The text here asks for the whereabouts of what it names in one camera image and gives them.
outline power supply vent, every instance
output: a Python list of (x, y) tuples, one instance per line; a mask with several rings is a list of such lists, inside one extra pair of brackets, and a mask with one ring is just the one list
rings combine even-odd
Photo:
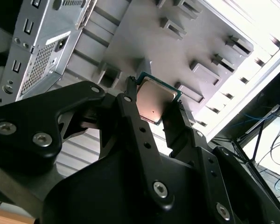
[(83, 1), (65, 0), (63, 6), (82, 6)]
[(31, 70), (30, 77), (25, 82), (21, 94), (24, 94), (29, 88), (31, 88), (35, 83), (37, 83), (42, 78), (47, 68), (52, 51), (54, 50), (54, 46), (55, 46), (55, 42), (45, 46), (38, 52), (34, 66)]

